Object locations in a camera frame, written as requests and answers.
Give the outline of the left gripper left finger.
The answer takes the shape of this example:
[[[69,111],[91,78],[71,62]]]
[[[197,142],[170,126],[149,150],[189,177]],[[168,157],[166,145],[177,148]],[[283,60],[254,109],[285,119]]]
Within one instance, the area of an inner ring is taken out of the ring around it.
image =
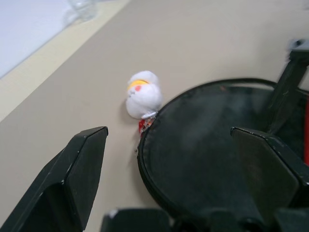
[[[83,232],[100,181],[107,127],[81,131],[39,172],[0,232]]]

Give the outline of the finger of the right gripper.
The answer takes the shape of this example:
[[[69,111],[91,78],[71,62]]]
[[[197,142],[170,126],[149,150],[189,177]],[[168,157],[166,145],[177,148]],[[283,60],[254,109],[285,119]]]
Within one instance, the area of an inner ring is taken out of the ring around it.
[[[298,86],[309,66],[309,50],[292,49],[287,63],[266,105],[265,122],[268,133],[275,134],[293,113],[301,93]]]

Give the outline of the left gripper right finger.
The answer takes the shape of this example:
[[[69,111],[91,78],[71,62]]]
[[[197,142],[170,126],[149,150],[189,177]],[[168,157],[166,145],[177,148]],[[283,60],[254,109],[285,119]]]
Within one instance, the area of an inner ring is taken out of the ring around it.
[[[309,166],[279,137],[233,127],[246,183],[273,232],[309,232]]]

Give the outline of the white plush chick charm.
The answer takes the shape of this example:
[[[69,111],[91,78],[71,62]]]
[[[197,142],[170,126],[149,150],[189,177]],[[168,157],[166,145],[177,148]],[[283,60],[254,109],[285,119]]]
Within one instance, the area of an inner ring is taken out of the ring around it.
[[[150,126],[162,102],[159,79],[153,72],[141,71],[130,78],[127,83],[126,110],[139,121],[140,134]]]

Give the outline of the clear glass cup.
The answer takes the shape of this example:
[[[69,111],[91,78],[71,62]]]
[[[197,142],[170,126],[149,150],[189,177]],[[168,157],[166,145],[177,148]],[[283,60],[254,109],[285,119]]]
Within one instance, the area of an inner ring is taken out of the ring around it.
[[[67,0],[70,9],[64,15],[65,24],[89,21],[97,15],[97,0]]]

